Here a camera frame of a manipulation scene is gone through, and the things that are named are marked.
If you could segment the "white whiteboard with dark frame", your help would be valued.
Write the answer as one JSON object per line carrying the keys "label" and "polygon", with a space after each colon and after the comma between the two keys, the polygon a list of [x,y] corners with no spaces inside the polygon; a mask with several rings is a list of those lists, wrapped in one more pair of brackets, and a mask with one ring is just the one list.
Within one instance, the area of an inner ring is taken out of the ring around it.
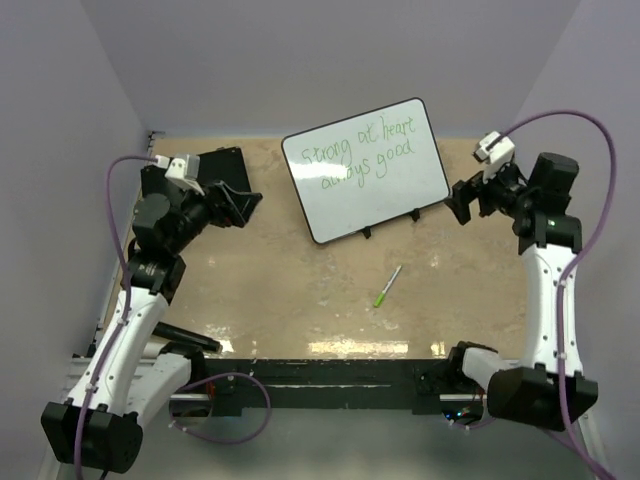
{"label": "white whiteboard with dark frame", "polygon": [[417,97],[288,135],[281,148],[317,244],[450,194],[426,105]]}

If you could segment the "green marker cap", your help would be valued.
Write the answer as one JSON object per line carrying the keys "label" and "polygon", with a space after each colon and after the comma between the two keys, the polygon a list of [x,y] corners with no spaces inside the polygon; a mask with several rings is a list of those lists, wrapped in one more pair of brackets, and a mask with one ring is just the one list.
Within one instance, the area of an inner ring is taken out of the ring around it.
{"label": "green marker cap", "polygon": [[373,303],[373,307],[374,308],[379,308],[381,306],[381,304],[383,303],[384,299],[386,297],[386,294],[384,292],[381,292],[378,297],[376,298],[376,300]]}

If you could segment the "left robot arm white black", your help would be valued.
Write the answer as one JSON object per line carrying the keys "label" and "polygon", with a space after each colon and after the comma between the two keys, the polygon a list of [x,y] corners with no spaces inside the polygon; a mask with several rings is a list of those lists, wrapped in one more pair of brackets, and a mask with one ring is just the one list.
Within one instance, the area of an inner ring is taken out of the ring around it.
{"label": "left robot arm white black", "polygon": [[216,181],[176,198],[149,193],[136,203],[132,230],[138,248],[123,262],[113,317],[66,399],[48,403],[41,416],[58,461],[77,469],[127,472],[145,427],[171,395],[205,385],[201,347],[177,341],[161,349],[152,367],[136,371],[184,275],[181,252],[209,225],[244,227],[262,198]]}

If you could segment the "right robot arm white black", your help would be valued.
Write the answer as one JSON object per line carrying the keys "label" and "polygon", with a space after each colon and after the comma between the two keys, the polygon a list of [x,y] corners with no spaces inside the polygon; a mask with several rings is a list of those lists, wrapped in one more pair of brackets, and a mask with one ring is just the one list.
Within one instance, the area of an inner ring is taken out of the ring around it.
{"label": "right robot arm white black", "polygon": [[481,173],[451,188],[446,206],[460,224],[476,201],[482,217],[512,219],[518,255],[527,273],[527,339],[512,364],[494,348],[461,341],[449,353],[448,386],[459,393],[478,385],[490,416],[555,432],[589,410],[598,385],[584,376],[575,333],[576,260],[581,221],[567,214],[578,163],[541,153],[529,177],[512,161],[490,179]]}

